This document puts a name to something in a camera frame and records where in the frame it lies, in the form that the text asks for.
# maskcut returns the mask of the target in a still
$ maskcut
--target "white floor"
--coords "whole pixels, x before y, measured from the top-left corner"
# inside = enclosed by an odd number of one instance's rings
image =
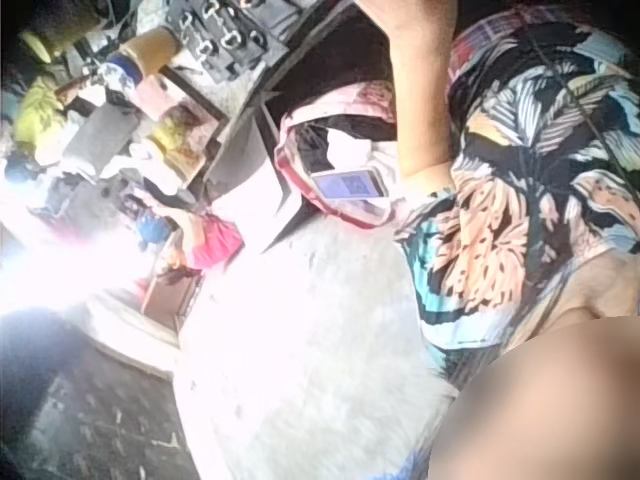
[[[416,315],[391,231],[334,218],[210,275],[181,335],[176,380],[203,480],[399,470],[446,391]]]

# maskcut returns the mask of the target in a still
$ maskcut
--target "smartphone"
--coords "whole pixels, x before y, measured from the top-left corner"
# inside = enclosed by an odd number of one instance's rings
[[[311,180],[326,200],[366,200],[388,195],[380,174],[371,167],[312,173]]]

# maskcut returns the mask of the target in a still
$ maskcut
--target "floral dress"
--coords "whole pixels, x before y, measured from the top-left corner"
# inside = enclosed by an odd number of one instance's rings
[[[567,272],[611,249],[640,253],[639,72],[612,37],[558,22],[516,28],[457,75],[455,188],[414,208],[398,234],[423,334],[454,385]]]

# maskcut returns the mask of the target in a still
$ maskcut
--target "qr code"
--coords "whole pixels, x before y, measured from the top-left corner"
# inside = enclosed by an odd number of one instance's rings
[[[349,190],[350,195],[369,195],[367,184],[362,181],[358,175],[349,175],[342,177],[344,186]]]

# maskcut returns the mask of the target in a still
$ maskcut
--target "yellow shirt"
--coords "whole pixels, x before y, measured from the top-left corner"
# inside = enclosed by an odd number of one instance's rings
[[[25,95],[13,124],[15,142],[30,153],[54,145],[67,122],[62,109],[55,92],[38,78]]]

